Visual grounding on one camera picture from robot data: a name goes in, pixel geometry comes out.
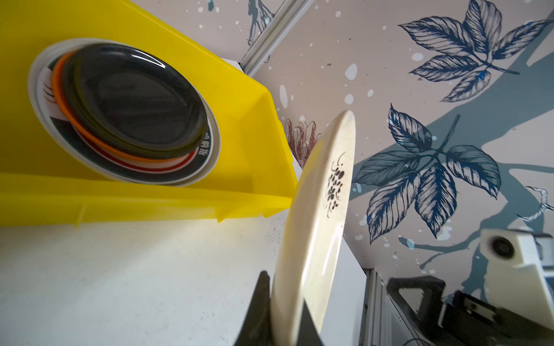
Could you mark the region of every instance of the stack of plates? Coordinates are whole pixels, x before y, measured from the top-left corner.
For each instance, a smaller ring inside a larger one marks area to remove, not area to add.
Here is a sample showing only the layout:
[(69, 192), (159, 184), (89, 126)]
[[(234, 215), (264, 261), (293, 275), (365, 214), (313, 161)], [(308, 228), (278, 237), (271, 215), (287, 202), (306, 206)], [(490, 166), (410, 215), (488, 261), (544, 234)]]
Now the stack of plates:
[(56, 43), (33, 62), (28, 92), (58, 144), (110, 178), (189, 185), (219, 157), (219, 128), (204, 98), (167, 63), (133, 47)]

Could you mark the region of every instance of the white plate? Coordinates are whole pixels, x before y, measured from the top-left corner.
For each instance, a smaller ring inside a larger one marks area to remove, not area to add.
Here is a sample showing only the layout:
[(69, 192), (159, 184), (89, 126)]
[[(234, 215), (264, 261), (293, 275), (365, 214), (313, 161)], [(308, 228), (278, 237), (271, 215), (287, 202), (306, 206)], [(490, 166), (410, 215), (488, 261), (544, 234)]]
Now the white plate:
[(321, 332), (350, 197), (355, 138), (354, 114), (345, 111), (325, 129), (300, 177), (271, 292), (276, 346), (296, 346), (304, 302)]

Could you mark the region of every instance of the cable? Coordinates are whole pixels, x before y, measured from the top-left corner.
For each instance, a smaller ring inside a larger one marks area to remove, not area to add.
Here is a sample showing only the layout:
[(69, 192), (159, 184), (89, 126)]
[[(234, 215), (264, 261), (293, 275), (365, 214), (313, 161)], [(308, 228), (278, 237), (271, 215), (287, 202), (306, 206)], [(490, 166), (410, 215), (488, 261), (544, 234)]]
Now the cable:
[(423, 339), (420, 339), (420, 338), (413, 338), (413, 339), (410, 339), (408, 341), (406, 341), (402, 346), (406, 346), (407, 344), (409, 344), (410, 342), (412, 341), (423, 341), (425, 344), (429, 345), (429, 346), (433, 346), (431, 345), (430, 342), (426, 341), (426, 340), (423, 340)]

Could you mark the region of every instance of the blue leaf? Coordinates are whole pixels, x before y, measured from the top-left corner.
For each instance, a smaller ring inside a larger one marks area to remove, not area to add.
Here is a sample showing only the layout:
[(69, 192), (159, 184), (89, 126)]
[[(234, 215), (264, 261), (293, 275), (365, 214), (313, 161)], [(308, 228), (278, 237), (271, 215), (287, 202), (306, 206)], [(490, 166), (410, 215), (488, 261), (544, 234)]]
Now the blue leaf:
[(397, 112), (392, 105), (388, 112), (388, 128), (394, 140), (411, 152), (420, 153), (431, 149), (431, 132), (406, 113)]
[(366, 213), (370, 243), (404, 219), (418, 190), (419, 180), (418, 172), (408, 172), (375, 190)]
[(439, 82), (462, 77), (478, 66), (479, 63), (469, 56), (437, 55), (410, 73)]
[(419, 154), (400, 150), (375, 154), (362, 163), (354, 182), (381, 186), (405, 172), (415, 170), (419, 159)]
[(415, 210), (427, 223), (434, 236), (456, 210), (454, 179), (436, 163), (421, 175), (421, 184), (415, 198)]
[(537, 20), (522, 25), (506, 34), (494, 46), (493, 59), (506, 59), (525, 48), (552, 20)]
[(464, 28), (467, 29), (475, 51), (488, 54), (502, 30), (502, 13), (492, 2), (471, 0), (465, 14)]
[(470, 55), (473, 42), (460, 22), (448, 17), (422, 18), (408, 24), (401, 24), (410, 37), (422, 47), (447, 55)]
[(496, 161), (474, 146), (455, 146), (446, 153), (447, 167), (454, 176), (480, 187), (496, 198), (500, 189), (500, 171)]
[(490, 82), (490, 72), (474, 71), (467, 76), (463, 77), (455, 86), (450, 94), (443, 98), (443, 102), (457, 102), (467, 100), (472, 96), (475, 96), (479, 91), (486, 88)]

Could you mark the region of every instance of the reddish flower illustration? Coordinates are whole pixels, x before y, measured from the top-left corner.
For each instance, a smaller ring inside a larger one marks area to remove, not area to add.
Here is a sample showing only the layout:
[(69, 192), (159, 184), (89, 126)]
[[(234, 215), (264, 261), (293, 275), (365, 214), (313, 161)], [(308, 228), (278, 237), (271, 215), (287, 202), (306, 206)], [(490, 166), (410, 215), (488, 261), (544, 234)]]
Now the reddish flower illustration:
[(317, 143), (319, 136), (321, 136), (320, 133), (316, 135), (315, 122), (312, 121), (306, 125), (305, 121), (301, 121), (298, 126), (293, 128), (293, 123), (290, 119), (287, 119), (285, 122), (285, 134), (290, 150), (293, 152), (300, 167), (304, 168), (308, 156), (310, 156), (315, 143)]

